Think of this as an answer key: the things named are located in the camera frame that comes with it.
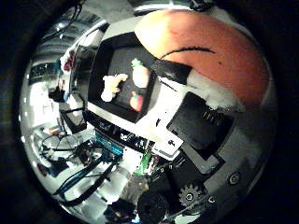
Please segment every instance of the wire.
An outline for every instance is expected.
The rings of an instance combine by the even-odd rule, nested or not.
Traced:
[[[99,176],[99,175],[101,175],[101,174],[102,174],[102,173],[100,173],[100,174],[97,174],[97,175],[85,175],[85,176],[84,176],[84,178],[85,178],[85,177],[94,177],[94,176]]]
[[[85,3],[85,1],[81,1],[78,4],[74,5],[74,8],[75,8],[74,14],[73,14],[71,20],[69,21],[69,23],[63,29],[55,32],[54,34],[46,36],[45,38],[42,39],[40,44],[43,44],[43,43],[53,39],[54,37],[62,34],[63,32],[65,32],[72,25],[72,23],[74,23],[77,20],[78,15],[80,14],[80,12],[82,10],[82,5]]]

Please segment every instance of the black gear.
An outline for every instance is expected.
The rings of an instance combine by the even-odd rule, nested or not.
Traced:
[[[199,200],[202,191],[198,188],[198,186],[193,186],[192,184],[185,185],[183,189],[180,189],[180,194],[178,195],[178,200],[185,207],[188,207],[192,204],[196,204]]]

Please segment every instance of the black cable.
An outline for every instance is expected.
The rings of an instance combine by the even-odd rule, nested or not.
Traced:
[[[117,157],[116,160],[114,160],[110,164],[110,166],[103,172],[103,174],[100,175],[100,177],[94,182],[94,184],[91,187],[89,187],[84,193],[82,193],[79,197],[71,201],[59,201],[59,203],[65,207],[72,207],[84,202],[103,184],[104,180],[107,178],[107,175],[111,172],[112,168],[119,162],[120,158],[121,156]]]
[[[46,137],[46,138],[44,138],[44,139],[42,140],[42,142],[41,142],[41,144],[40,144],[40,146],[39,146],[39,150],[38,150],[39,155],[41,155],[41,156],[45,156],[44,154],[41,154],[41,152],[44,153],[44,149],[42,149],[42,147],[43,147],[43,145],[44,145],[44,142],[45,142],[46,140],[48,140],[48,139],[54,137],[54,136],[57,137],[57,138],[59,138],[57,134],[54,134],[54,135],[50,135],[50,136],[48,136],[48,137]]]
[[[100,173],[100,174],[97,174],[97,175],[85,175],[85,176],[84,176],[84,178],[85,178],[85,177],[94,177],[94,176],[99,176],[99,175],[101,175],[101,174],[102,174],[102,173]]]
[[[80,12],[81,12],[81,10],[82,10],[82,5],[83,5],[84,3],[85,3],[85,1],[84,1],[83,3],[78,3],[77,5],[74,6],[74,8],[75,8],[75,9],[74,9],[74,14],[73,14],[71,20],[69,21],[69,23],[68,23],[63,29],[61,29],[61,30],[55,32],[55,33],[52,34],[52,35],[48,35],[48,36],[46,36],[45,38],[43,38],[43,39],[41,40],[40,44],[43,44],[43,43],[45,43],[45,42],[47,42],[47,41],[53,39],[54,37],[56,37],[56,36],[62,34],[63,32],[65,32],[65,31],[66,31],[66,30],[73,24],[73,22],[75,22],[75,21],[77,20],[77,18],[78,18],[78,16],[79,16]]]
[[[69,176],[52,195],[62,194],[64,192],[66,192],[67,190],[69,190],[70,188],[72,188],[75,184],[77,184],[79,182],[79,180],[81,180],[83,177],[85,177],[85,175],[87,173],[89,173],[99,163],[101,163],[102,160],[103,160],[102,158],[99,158],[98,160],[92,162],[89,166],[84,167],[83,169],[81,169],[78,172],[74,173],[73,175]],[[72,183],[68,183],[69,185],[67,185],[67,182],[73,177],[74,177],[74,179],[73,179]]]

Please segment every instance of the orange ball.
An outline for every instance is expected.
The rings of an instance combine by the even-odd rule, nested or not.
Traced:
[[[155,57],[192,67],[246,108],[260,106],[269,71],[253,42],[232,26],[195,11],[160,10],[146,15],[135,34]]]

